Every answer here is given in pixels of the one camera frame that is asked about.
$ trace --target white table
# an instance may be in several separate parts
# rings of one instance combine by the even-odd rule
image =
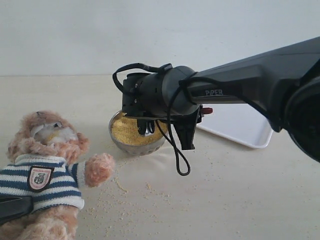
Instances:
[[[128,158],[112,143],[108,123],[121,107],[111,76],[0,78],[1,158],[21,117],[43,109],[61,113],[91,140],[82,159],[112,154],[114,178],[84,189],[79,240],[302,240],[320,237],[320,164],[287,133],[251,150],[201,130],[185,151],[191,174],[176,172],[165,144]]]

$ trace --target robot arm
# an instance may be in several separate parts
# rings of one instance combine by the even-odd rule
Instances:
[[[130,69],[150,73],[128,74],[121,85],[117,73]],[[130,64],[117,70],[113,80],[123,93],[126,116],[137,119],[141,129],[152,121],[166,122],[174,148],[170,125],[182,150],[195,148],[202,104],[247,103],[275,132],[286,129],[303,152],[320,161],[320,37],[199,72],[171,64]]]

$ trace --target embroidered patch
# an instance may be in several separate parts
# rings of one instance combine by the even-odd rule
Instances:
[[[32,166],[27,180],[30,190],[35,193],[45,190],[51,182],[54,170],[54,167]]]

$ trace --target plastic tray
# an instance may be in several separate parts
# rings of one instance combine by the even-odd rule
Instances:
[[[268,146],[273,130],[268,120],[248,104],[204,104],[213,108],[197,124],[199,129],[253,149]]]

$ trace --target white wall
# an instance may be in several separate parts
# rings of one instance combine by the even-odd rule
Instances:
[[[320,35],[318,0],[2,0],[0,76],[199,71]]]

